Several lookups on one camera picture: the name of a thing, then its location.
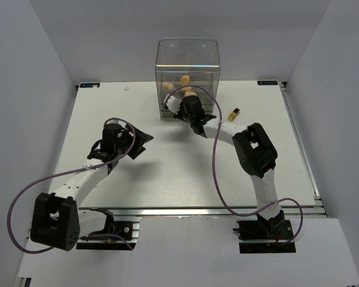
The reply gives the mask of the orange teardrop sponge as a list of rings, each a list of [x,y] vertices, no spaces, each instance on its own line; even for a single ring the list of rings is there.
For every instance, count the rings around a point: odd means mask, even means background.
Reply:
[[[184,87],[184,86],[187,86],[189,85],[190,83],[190,76],[189,75],[183,75],[180,79],[180,83],[181,85]]]

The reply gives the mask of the beige gourd sponge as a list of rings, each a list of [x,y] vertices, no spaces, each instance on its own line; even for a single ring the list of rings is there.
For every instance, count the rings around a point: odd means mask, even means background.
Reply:
[[[167,91],[174,90],[174,85],[172,83],[170,83],[170,82],[167,82],[167,81],[162,82],[162,87]]]

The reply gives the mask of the clear acrylic drawer organizer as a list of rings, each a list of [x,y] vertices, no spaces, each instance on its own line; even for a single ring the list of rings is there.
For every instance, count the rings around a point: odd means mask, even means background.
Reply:
[[[155,75],[160,118],[169,119],[173,113],[165,109],[167,94],[183,99],[197,95],[207,114],[213,113],[220,80],[221,66],[218,42],[211,38],[166,37],[159,41]]]

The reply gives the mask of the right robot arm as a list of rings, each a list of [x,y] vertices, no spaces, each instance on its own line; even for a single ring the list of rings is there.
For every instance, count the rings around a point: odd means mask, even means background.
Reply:
[[[213,151],[216,151],[218,141],[235,148],[239,163],[250,175],[254,186],[259,233],[267,239],[278,234],[284,222],[275,188],[278,153],[262,125],[240,126],[206,114],[200,99],[194,95],[183,99],[166,96],[164,107],[174,118],[188,123],[195,134],[213,139]]]

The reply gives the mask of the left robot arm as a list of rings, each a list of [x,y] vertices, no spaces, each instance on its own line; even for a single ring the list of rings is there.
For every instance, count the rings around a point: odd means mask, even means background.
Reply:
[[[84,199],[118,165],[124,156],[137,158],[144,144],[153,140],[136,127],[106,123],[81,170],[58,189],[41,193],[35,200],[31,240],[51,248],[70,251],[82,237],[118,237],[112,212],[96,208],[81,212]]]

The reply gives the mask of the gold lipstick right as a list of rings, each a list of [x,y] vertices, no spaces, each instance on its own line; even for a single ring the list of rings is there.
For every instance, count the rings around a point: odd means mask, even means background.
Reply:
[[[227,117],[228,121],[233,121],[237,115],[240,113],[240,109],[239,108],[235,108]]]

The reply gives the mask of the blue label right corner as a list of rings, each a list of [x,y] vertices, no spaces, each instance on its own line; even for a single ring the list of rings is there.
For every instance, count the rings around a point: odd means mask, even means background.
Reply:
[[[257,84],[259,86],[277,86],[278,82],[276,80],[258,80]]]

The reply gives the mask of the blue label corner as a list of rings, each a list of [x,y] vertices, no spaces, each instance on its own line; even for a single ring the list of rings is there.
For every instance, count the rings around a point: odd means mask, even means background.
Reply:
[[[276,80],[258,80],[257,84],[259,86],[277,86],[278,82]]]
[[[98,88],[100,83],[81,83],[79,88]]]

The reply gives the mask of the blue label left corner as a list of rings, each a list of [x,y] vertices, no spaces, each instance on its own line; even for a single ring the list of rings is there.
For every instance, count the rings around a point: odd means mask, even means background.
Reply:
[[[98,88],[100,83],[81,83],[79,88]]]

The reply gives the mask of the aluminium rail frame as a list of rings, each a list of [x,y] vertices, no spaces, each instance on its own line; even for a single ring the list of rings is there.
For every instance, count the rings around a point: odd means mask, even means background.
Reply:
[[[235,124],[260,123],[274,144],[276,192],[286,198],[285,214],[323,218],[325,210],[312,179],[285,102],[285,90],[256,81],[222,81],[219,107]],[[154,82],[101,83],[80,87],[75,98],[56,170],[80,167],[101,137],[105,120],[118,117],[153,136],[135,160],[124,158],[81,204],[128,215],[223,215],[223,202],[237,212],[252,212],[256,199],[251,178],[241,168],[234,147],[195,135],[182,121],[161,119]]]

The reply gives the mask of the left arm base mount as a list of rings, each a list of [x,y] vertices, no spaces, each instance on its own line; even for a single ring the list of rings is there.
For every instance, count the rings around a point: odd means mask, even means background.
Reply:
[[[112,236],[84,236],[76,244],[77,250],[132,251],[139,235],[140,218],[119,217],[114,220]]]

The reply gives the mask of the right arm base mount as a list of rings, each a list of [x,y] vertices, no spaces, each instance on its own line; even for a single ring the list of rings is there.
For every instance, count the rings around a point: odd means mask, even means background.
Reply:
[[[238,221],[233,232],[238,236],[241,254],[292,254],[296,253],[294,233],[289,220],[272,234],[260,228],[258,221]]]

